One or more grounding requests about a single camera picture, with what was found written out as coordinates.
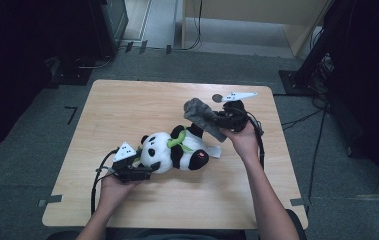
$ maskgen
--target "gray object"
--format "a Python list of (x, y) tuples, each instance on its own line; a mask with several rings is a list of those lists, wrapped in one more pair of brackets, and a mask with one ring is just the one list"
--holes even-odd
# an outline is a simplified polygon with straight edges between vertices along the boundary
[(226, 136), (220, 132), (220, 128), (215, 125), (216, 114), (211, 108), (198, 98), (192, 98), (184, 105), (184, 118), (195, 123), (198, 127), (211, 134), (218, 141), (224, 142)]

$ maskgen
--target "panda plush toy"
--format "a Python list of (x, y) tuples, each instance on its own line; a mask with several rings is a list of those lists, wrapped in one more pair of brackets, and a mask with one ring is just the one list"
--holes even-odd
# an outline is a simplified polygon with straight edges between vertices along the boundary
[(165, 132), (145, 135), (142, 140), (140, 163), (150, 167), (160, 162), (154, 173), (164, 173), (171, 168), (190, 171), (205, 166), (209, 160), (208, 149), (202, 140), (203, 130), (192, 123), (190, 127), (179, 125), (171, 134)]

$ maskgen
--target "floor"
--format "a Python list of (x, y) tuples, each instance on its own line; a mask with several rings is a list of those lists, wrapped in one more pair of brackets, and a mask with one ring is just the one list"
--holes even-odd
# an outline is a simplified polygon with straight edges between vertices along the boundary
[[(127, 0), (129, 25), (123, 43), (140, 46), (181, 49), (182, 0)], [(201, 42), (193, 49), (199, 52), (258, 55), (294, 58), (280, 24), (201, 19)], [(198, 19), (186, 18), (185, 47), (195, 42)], [(315, 36), (321, 27), (313, 33)], [(310, 44), (297, 56), (305, 59)]]

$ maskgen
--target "hand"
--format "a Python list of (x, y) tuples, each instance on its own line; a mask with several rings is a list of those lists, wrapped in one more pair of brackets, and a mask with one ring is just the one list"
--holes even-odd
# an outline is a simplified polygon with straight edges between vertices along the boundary
[(106, 209), (111, 214), (123, 202), (130, 191), (141, 183), (141, 181), (138, 181), (123, 184), (112, 175), (104, 177), (101, 181), (101, 197), (98, 209)]
[(251, 122), (247, 122), (245, 128), (240, 132), (233, 132), (229, 129), (221, 128), (220, 131), (228, 137), (242, 161), (253, 159), (258, 161), (258, 142), (255, 129)]

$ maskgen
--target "forearm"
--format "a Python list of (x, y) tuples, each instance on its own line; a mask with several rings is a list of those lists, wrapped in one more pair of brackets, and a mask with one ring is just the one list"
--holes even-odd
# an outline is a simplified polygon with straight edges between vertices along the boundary
[(111, 217), (111, 212), (104, 209), (96, 209), (89, 222), (82, 230), (77, 240), (100, 240)]
[(261, 239), (298, 239), (295, 226), (276, 196), (258, 158), (243, 159)]

